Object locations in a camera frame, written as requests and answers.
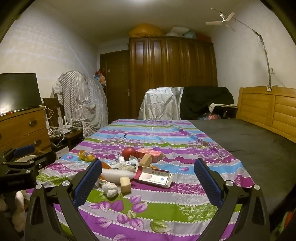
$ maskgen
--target striped cloth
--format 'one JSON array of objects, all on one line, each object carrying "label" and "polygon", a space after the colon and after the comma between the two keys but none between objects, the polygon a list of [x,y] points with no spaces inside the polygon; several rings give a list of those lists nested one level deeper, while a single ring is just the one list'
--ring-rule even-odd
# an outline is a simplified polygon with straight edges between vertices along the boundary
[{"label": "striped cloth", "polygon": [[108,125],[107,99],[100,83],[78,71],[62,74],[53,85],[53,93],[65,108],[67,119],[82,123],[89,136]]},{"label": "striped cloth", "polygon": [[[80,150],[110,164],[130,146],[162,151],[164,157],[153,167],[175,173],[175,177],[170,188],[132,181],[131,193],[115,199],[108,199],[101,188],[93,189],[79,212],[101,241],[196,241],[217,211],[194,174],[194,161],[199,157],[224,180],[233,180],[243,187],[253,185],[238,159],[189,121],[177,120],[117,120],[49,165],[37,182],[59,185],[86,169],[89,163],[77,157]],[[59,205],[55,209],[64,230],[70,232]],[[239,210],[237,205],[222,240],[230,236]]]}]

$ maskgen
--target black cloth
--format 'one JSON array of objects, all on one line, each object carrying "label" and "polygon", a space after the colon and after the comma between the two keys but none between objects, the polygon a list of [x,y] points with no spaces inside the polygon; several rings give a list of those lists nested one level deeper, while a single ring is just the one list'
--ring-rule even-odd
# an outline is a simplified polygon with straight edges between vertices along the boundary
[{"label": "black cloth", "polygon": [[184,87],[181,104],[181,120],[197,120],[209,112],[209,105],[233,104],[233,96],[226,87],[188,86]]},{"label": "black cloth", "polygon": [[296,143],[238,119],[190,122],[242,162],[272,214],[296,184]]}]

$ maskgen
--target wooden chair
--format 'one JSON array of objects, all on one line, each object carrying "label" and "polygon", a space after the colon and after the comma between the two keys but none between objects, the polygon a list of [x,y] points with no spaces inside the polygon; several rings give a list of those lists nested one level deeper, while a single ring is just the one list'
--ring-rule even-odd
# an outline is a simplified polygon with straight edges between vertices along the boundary
[{"label": "wooden chair", "polygon": [[[58,101],[57,97],[54,98],[42,98],[44,102],[44,106],[51,109],[54,113],[52,113],[49,109],[46,109],[46,115],[49,118],[48,123],[50,126],[59,127],[58,117],[59,112],[58,108],[60,108],[61,116],[63,117],[63,124],[65,124],[64,116],[65,116],[65,109],[64,106],[61,105]],[[51,142],[58,140],[57,137],[50,138]],[[83,130],[82,128],[79,130],[72,130],[65,134],[65,142],[67,143],[67,146],[69,147],[69,150],[73,149],[78,143],[80,143],[83,140]]]}]

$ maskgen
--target red apple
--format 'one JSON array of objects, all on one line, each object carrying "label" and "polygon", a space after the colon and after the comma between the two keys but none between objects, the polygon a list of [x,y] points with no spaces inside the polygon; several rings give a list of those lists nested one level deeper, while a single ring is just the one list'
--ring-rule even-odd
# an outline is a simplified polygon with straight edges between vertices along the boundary
[{"label": "red apple", "polygon": [[121,155],[125,161],[129,161],[130,156],[136,156],[136,150],[132,147],[127,147],[122,151]]}]

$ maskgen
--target colorful tablecloth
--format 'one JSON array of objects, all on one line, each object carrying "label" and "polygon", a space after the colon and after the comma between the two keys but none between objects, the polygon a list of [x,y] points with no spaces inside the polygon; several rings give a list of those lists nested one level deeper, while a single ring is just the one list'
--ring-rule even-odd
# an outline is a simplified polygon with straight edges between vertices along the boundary
[{"label": "colorful tablecloth", "polygon": [[[194,161],[199,157],[224,180],[243,187],[253,185],[242,163],[189,121],[144,120],[117,120],[102,128],[48,166],[37,182],[45,187],[59,185],[86,169],[89,163],[79,161],[79,150],[109,164],[130,146],[162,151],[164,157],[155,166],[176,175],[168,189],[132,181],[131,194],[114,200],[108,200],[100,188],[93,189],[79,212],[101,241],[196,241],[217,211],[194,174]],[[55,208],[67,229],[59,205]],[[229,237],[239,209],[234,210],[222,240]]]}]

